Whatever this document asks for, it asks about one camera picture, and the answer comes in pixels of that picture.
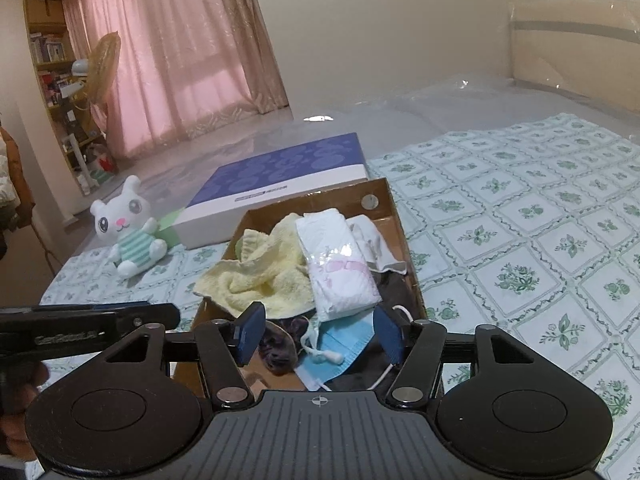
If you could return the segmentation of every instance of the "picture frame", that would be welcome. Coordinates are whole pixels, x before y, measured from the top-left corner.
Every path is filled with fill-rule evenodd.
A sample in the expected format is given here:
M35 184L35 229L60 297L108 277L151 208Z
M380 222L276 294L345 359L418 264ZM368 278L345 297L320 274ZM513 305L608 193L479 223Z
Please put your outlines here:
M62 43L47 43L47 52L52 62L66 60L65 47Z

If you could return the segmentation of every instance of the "green striped shirt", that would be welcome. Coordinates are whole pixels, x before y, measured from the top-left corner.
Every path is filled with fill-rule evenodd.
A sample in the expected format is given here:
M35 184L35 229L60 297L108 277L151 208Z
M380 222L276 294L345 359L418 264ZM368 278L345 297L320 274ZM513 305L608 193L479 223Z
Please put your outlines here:
M120 247L120 257L123 262L131 261L139 267L144 267L151 263L149 257L149 246L155 238L144 231L133 231L118 242Z

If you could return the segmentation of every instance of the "plush toy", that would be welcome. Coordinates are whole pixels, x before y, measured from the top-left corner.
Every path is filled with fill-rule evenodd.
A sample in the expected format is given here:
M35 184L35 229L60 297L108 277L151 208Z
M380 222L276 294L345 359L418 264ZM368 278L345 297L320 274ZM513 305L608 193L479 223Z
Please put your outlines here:
M118 267L118 274L131 278L153 267L166 254L166 242L155 238L158 222L151 216L151 206L138 195L140 179L127 177L120 196L107 204L96 200L91 206L98 238L115 243L109 261Z

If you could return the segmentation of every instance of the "blue and white box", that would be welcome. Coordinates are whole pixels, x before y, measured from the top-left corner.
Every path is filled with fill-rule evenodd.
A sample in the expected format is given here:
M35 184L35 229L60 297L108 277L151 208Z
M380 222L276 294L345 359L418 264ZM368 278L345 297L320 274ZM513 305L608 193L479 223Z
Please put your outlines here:
M357 134L306 142L218 168L173 228L187 249L226 242L249 209L367 179Z

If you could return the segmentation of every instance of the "blue face mask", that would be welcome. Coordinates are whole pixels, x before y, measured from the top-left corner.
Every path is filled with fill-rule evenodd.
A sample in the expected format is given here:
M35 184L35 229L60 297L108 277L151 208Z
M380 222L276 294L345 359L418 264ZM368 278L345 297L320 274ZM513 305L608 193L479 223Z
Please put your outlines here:
M295 369L311 391L342 375L364 351L373 338L373 310L325 321L319 325L319 330L318 325L312 318L309 321L310 331L305 334L309 336L309 345L317 348L316 352L304 354Z

